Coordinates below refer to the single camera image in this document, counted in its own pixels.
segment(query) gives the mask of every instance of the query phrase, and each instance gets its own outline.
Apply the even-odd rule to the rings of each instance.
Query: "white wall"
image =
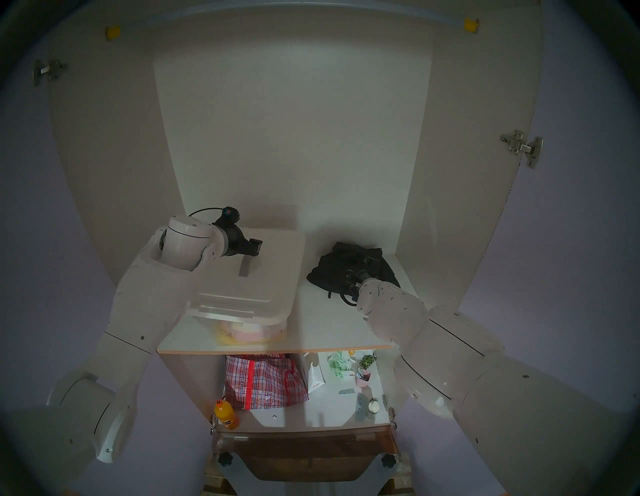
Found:
[[[45,404],[57,378],[91,353],[115,290],[65,181],[46,84],[27,53],[0,93],[0,410]],[[56,84],[65,84],[61,79]],[[210,425],[156,355],[138,390],[122,456],[94,461],[72,484],[83,496],[198,495]]]
[[[547,0],[543,21],[531,134],[545,149],[535,170],[518,170],[460,310],[509,356],[629,412],[640,392],[640,106],[575,12]],[[418,494],[502,492],[454,422],[409,401],[398,423]]]
[[[229,204],[241,225],[300,229],[322,251],[353,241],[395,252],[427,94],[429,24],[269,9],[155,34],[186,210]]]

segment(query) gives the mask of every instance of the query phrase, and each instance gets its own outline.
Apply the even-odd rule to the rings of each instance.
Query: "orange bottle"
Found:
[[[219,399],[216,401],[216,407],[214,409],[214,413],[220,422],[224,424],[224,426],[233,430],[238,425],[240,425],[240,420],[238,419],[234,407],[231,406],[231,403],[225,401],[224,399]]]

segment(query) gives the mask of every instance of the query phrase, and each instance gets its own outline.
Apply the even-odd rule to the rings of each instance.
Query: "white paper bag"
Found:
[[[320,370],[320,361],[317,353],[305,353],[302,356],[305,362],[307,390],[311,394],[324,385],[324,376],[322,375],[322,370]]]

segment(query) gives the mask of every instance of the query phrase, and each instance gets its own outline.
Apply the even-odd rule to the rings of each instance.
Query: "metal bracket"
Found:
[[[223,452],[218,456],[218,470],[229,481],[238,496],[353,496],[378,494],[382,486],[393,478],[399,455],[377,455],[354,481],[341,482],[280,482],[261,481],[246,467],[236,453]]]
[[[394,431],[397,431],[398,424],[396,423],[396,411],[393,409],[393,407],[389,408],[387,411],[389,414],[389,422],[391,422],[391,425],[393,425]]]
[[[542,151],[542,138],[540,136],[536,136],[536,139],[527,145],[524,142],[524,133],[516,129],[513,134],[501,134],[500,141],[507,145],[509,153],[518,155],[523,152],[527,156],[527,165],[532,169],[535,168]]]
[[[58,59],[49,60],[49,65],[44,65],[40,60],[36,60],[33,64],[33,86],[38,86],[45,75],[50,81],[55,81],[68,68],[69,64],[62,63]]]

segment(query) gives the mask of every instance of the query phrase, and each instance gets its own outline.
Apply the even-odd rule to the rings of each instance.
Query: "purple wall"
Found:
[[[545,140],[541,159],[518,170],[460,310],[509,356],[629,412],[640,392],[640,106],[573,10],[545,0],[543,22],[529,133]],[[502,492],[454,422],[410,401],[398,423],[417,493]]]
[[[31,83],[33,62],[48,52],[46,42],[31,50],[0,93],[0,410],[46,402],[56,379],[95,349],[115,290],[60,166],[47,84]],[[210,428],[156,355],[124,453],[112,465],[94,461],[72,487],[84,496],[198,495]]]

